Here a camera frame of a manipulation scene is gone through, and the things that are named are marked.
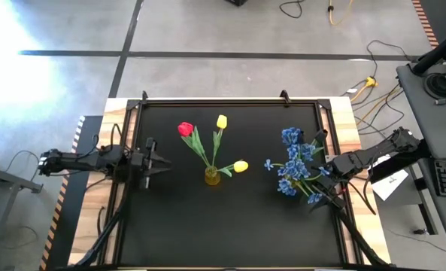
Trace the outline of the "ribbed yellow glass vase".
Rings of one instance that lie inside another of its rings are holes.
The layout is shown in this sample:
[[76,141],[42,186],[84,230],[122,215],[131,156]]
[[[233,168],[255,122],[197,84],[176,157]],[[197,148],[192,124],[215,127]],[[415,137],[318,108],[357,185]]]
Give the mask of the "ribbed yellow glass vase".
[[205,169],[205,183],[210,186],[220,183],[220,172],[215,166],[208,166]]

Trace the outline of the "grey office desk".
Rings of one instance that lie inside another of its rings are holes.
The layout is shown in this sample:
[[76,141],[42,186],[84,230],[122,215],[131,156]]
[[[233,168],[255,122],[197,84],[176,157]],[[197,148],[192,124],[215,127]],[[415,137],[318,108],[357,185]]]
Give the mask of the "grey office desk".
[[397,67],[396,73],[432,155],[430,158],[418,160],[418,166],[423,173],[432,201],[446,232],[446,196],[438,195],[433,180],[435,177],[434,161],[446,161],[446,105],[435,104],[434,99],[424,91],[424,77],[414,75],[408,66]]

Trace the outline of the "blue artificial flower bunch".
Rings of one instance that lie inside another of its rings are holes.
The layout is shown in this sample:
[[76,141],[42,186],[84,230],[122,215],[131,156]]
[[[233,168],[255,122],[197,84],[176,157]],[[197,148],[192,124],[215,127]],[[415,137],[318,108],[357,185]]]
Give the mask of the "blue artificial flower bunch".
[[301,159],[290,160],[285,164],[272,163],[270,159],[267,159],[264,167],[268,171],[275,167],[278,168],[277,174],[281,177],[278,181],[278,192],[286,196],[295,196],[298,192],[303,192],[307,196],[308,204],[314,204],[322,200],[323,194],[310,186],[312,181],[329,176],[329,171],[322,166],[318,168],[320,173],[315,176],[311,176],[310,171]]
[[305,142],[304,132],[302,130],[295,127],[283,129],[281,138],[282,142],[287,146],[287,153],[290,160],[313,160],[315,146]]

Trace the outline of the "white paper sheet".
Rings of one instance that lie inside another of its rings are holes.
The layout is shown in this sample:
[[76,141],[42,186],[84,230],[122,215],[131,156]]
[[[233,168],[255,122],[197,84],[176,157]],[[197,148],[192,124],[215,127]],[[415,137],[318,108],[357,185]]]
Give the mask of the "white paper sheet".
[[404,169],[399,170],[398,172],[373,183],[372,190],[385,201],[407,177],[408,173]]

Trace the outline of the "yellow artificial tulip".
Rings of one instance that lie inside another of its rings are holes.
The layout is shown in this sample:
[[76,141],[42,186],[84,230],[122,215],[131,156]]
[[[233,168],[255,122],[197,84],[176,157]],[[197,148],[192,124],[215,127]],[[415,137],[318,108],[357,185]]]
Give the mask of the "yellow artificial tulip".
[[217,151],[220,147],[220,141],[222,138],[222,134],[224,129],[227,127],[227,117],[225,115],[220,114],[217,118],[217,128],[219,129],[217,132],[213,132],[213,158],[212,158],[212,165],[215,163],[215,159],[217,156]]
[[223,174],[232,177],[232,172],[236,173],[244,172],[245,170],[248,169],[248,167],[249,167],[248,162],[244,160],[239,160],[229,166],[218,169],[218,172],[222,172]]

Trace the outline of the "black striped-edge floor mat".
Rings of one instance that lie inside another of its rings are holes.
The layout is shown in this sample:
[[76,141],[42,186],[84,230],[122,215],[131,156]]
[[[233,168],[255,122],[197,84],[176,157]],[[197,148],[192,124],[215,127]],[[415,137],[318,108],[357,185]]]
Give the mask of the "black striped-edge floor mat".
[[[101,116],[80,117],[71,152],[83,153],[89,151],[93,147],[93,136],[99,133],[101,125]],[[38,271],[53,271],[58,267],[67,266],[88,177],[88,172],[80,172],[62,179]]]

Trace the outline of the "red artificial tulip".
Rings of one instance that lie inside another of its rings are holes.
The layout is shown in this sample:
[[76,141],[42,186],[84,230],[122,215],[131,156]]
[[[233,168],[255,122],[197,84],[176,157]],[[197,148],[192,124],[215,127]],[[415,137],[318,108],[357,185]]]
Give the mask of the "red artificial tulip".
[[199,132],[196,126],[191,123],[182,122],[177,126],[177,130],[180,133],[182,140],[204,161],[207,167],[210,166],[208,158],[205,155],[205,149],[202,146],[201,139],[199,138]]

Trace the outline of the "black desk foot bar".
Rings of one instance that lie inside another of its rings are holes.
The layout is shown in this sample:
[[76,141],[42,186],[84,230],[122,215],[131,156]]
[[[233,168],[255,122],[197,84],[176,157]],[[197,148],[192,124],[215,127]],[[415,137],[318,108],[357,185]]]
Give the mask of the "black desk foot bar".
[[398,153],[392,156],[390,159],[379,163],[375,168],[369,170],[369,181],[374,184],[395,172],[415,164],[420,159],[431,157],[432,155],[426,140],[421,139],[420,144],[415,151]]

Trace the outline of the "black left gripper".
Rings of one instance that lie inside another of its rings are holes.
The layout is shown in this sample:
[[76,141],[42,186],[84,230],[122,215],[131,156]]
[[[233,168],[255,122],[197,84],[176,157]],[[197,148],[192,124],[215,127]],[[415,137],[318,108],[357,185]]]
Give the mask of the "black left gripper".
[[[156,157],[156,145],[156,140],[150,137],[146,140],[144,148],[142,150],[136,149],[132,152],[131,164],[136,171],[135,179],[139,189],[148,188],[147,178],[150,175],[150,168],[152,167],[153,158]],[[156,161],[171,165],[170,160],[167,160],[161,156],[157,156]],[[171,166],[156,168],[156,174],[168,171],[171,171]]]

